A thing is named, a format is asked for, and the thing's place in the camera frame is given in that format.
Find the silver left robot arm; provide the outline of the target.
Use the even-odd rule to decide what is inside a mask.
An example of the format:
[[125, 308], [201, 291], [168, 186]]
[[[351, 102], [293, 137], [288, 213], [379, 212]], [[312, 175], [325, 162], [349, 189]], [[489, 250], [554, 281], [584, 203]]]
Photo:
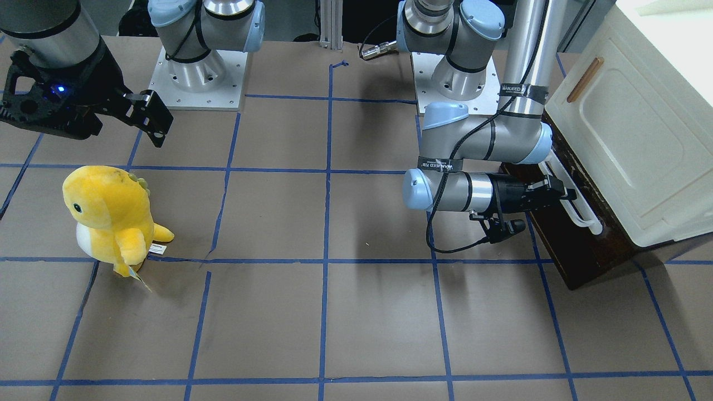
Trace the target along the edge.
[[[546, 175], [523, 183], [510, 175], [475, 173], [464, 160], [535, 165], [548, 157], [553, 132], [542, 121], [549, 97], [563, 1], [519, 1], [509, 29], [506, 67], [496, 111], [476, 116], [463, 102], [430, 102], [424, 109], [417, 167], [403, 177], [410, 209], [469, 212], [480, 216], [519, 213], [577, 198], [572, 184]], [[399, 5], [397, 40], [402, 49], [443, 54], [450, 77], [486, 81], [486, 67], [504, 32], [505, 17], [489, 1], [405, 1]]]

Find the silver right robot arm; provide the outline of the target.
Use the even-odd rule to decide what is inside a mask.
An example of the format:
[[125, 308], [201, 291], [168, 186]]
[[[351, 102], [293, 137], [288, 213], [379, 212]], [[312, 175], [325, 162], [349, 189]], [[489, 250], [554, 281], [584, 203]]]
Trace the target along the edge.
[[[224, 79], [219, 51], [255, 52], [264, 36], [260, 1], [150, 1], [148, 14], [180, 89], [204, 91]], [[133, 93], [79, 1], [3, 1], [2, 32], [14, 44], [2, 121], [19, 129], [84, 140], [99, 114], [147, 134], [160, 148], [173, 116], [151, 89]]]

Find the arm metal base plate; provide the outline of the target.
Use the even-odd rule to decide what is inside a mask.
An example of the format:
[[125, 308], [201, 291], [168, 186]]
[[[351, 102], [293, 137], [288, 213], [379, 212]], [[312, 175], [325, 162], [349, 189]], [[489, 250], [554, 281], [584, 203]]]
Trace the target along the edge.
[[238, 111], [249, 55], [214, 50], [203, 60], [178, 63], [161, 49], [149, 89], [171, 110]]
[[479, 72], [463, 72], [441, 54], [412, 53], [418, 112], [433, 102], [457, 102], [471, 116], [491, 116], [499, 105], [501, 84], [492, 58]]

